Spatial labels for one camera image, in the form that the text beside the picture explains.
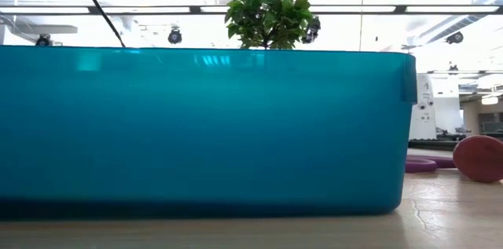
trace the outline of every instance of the plastic storage container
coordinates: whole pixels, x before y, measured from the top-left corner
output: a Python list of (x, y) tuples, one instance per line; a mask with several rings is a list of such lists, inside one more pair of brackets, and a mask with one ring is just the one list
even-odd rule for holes
[(379, 214), (414, 57), (0, 46), (0, 218)]

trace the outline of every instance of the spotlight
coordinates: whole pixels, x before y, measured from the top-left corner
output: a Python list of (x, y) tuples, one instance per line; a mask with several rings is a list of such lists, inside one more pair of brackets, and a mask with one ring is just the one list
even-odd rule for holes
[(463, 42), (464, 36), (461, 34), (461, 32), (456, 32), (452, 34), (451, 36), (447, 37), (446, 42), (447, 44), (459, 44)]
[(302, 43), (311, 44), (318, 37), (318, 31), (321, 30), (321, 23), (316, 16), (309, 22), (306, 29), (306, 37), (302, 37)]
[(35, 43), (35, 46), (52, 46), (53, 43), (50, 40), (50, 35), (49, 34), (41, 34), (39, 36), (39, 39)]
[(171, 33), (167, 36), (167, 41), (171, 44), (179, 44), (182, 42), (182, 34), (180, 33), (180, 28), (172, 28)]

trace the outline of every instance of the potted plant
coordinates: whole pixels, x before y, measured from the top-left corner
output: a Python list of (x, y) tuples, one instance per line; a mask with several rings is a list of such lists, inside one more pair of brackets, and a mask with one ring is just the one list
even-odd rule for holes
[(227, 5), (229, 38), (240, 36), (242, 49), (293, 49), (306, 38), (312, 20), (319, 26), (308, 0), (233, 0)]

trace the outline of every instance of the fluorescent light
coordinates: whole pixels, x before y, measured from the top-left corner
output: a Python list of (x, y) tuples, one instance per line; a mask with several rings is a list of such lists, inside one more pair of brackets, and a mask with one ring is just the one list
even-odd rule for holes
[(106, 13), (190, 13), (188, 6), (166, 7), (104, 7)]
[(226, 13), (228, 6), (201, 6), (202, 13)]
[(482, 99), (482, 104), (497, 104), (499, 100), (497, 97), (486, 97)]
[(351, 5), (351, 6), (330, 6), (330, 5), (313, 5), (309, 8), (311, 12), (316, 13), (391, 13), (395, 7), (390, 6), (368, 6), (368, 5)]
[(463, 80), (468, 80), (468, 79), (464, 79), (464, 78), (477, 77), (479, 75), (480, 74), (477, 72), (477, 73), (463, 73), (463, 74), (459, 74), (456, 76), (458, 77), (459, 80), (463, 81)]
[(407, 13), (493, 13), (499, 6), (407, 6)]
[(435, 74), (479, 74), (480, 71), (431, 71), (431, 73)]
[(492, 93), (494, 93), (494, 92), (477, 92), (477, 91), (473, 91), (473, 92), (459, 92), (460, 95), (472, 95), (472, 94), (491, 95)]
[(0, 13), (89, 13), (87, 7), (24, 7), (24, 6), (14, 6), (14, 7), (1, 7)]

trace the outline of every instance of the wooden table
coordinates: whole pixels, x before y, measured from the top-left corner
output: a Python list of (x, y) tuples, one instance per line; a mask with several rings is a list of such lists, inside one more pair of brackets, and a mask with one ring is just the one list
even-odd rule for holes
[(407, 174), (399, 209), (374, 217), (0, 223), (0, 248), (503, 248), (503, 184)]

